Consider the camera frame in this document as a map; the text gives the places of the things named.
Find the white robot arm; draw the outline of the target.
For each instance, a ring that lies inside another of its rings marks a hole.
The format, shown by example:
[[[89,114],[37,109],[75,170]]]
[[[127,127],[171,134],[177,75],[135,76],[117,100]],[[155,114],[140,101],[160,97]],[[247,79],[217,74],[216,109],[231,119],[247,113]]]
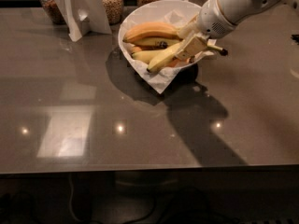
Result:
[[[207,0],[198,14],[178,31],[183,39],[175,53],[180,60],[188,59],[207,48],[208,39],[230,34],[246,18],[262,13],[278,3],[298,12],[299,0]]]

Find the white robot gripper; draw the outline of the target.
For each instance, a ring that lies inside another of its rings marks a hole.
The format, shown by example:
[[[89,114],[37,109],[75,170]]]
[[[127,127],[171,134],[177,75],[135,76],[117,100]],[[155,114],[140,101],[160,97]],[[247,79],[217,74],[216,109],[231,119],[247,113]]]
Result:
[[[183,27],[178,29],[178,37],[185,39],[178,48],[175,57],[186,60],[207,48],[208,38],[205,35],[196,35],[199,32],[212,39],[223,38],[235,29],[221,13],[218,0],[207,0],[195,15]]]

